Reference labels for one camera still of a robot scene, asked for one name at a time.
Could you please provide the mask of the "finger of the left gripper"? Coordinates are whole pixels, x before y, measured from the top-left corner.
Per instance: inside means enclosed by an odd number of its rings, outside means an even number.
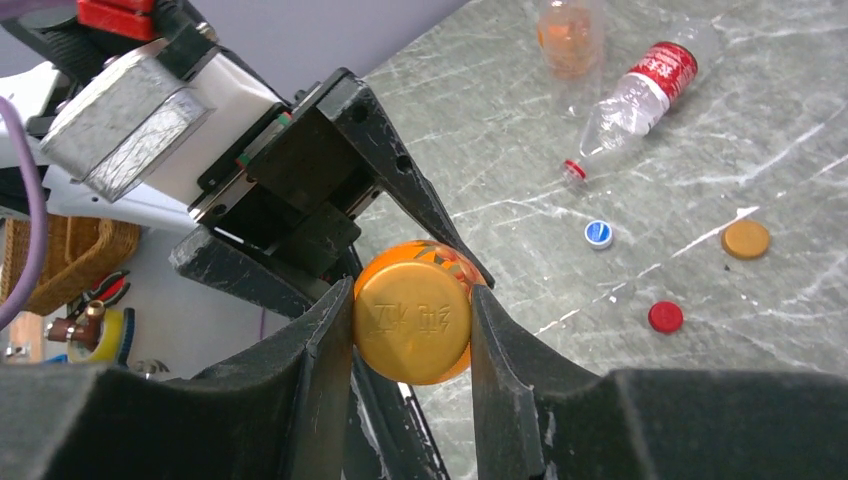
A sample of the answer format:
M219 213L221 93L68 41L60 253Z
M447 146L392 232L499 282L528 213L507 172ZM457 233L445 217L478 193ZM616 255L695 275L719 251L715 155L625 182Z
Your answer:
M172 249L169 261L185 279L289 318L317 304L352 312L351 279L330 284L203 226Z
M348 69L334 71L331 79L331 124L359 154L374 182L431 237L471 260L494 287L493 275L462 240L371 87Z

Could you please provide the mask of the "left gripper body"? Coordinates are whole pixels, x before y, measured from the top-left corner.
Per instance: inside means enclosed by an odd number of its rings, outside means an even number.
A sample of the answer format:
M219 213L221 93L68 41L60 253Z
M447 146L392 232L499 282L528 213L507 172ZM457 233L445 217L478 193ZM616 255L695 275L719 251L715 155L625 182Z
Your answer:
M191 218L321 277L360 235L356 219L380 190L324 111L356 81L339 68L291 107L274 106L198 179Z

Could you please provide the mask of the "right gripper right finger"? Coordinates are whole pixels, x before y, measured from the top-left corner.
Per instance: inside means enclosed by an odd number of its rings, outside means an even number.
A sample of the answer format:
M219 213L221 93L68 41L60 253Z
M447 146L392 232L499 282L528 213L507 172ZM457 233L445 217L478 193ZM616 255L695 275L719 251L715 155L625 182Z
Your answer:
M619 369L599 376L472 294L482 479L843 479L847 382L821 373Z

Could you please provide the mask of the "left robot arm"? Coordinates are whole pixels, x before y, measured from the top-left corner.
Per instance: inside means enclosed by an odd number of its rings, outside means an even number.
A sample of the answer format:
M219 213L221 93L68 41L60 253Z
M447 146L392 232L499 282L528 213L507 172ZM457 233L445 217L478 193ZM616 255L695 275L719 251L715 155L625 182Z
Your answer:
M84 87L50 63L6 77L49 212L179 231L182 277L287 316L358 269L358 218L391 197L462 254L431 182L348 69L293 102L220 51L172 70L144 47Z

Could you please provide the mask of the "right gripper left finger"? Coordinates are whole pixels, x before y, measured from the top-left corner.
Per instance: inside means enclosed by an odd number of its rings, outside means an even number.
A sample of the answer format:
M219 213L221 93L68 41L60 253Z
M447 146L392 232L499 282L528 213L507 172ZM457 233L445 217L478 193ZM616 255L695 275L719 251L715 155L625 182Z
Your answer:
M338 479L351 279L192 379L100 364L1 369L5 479Z

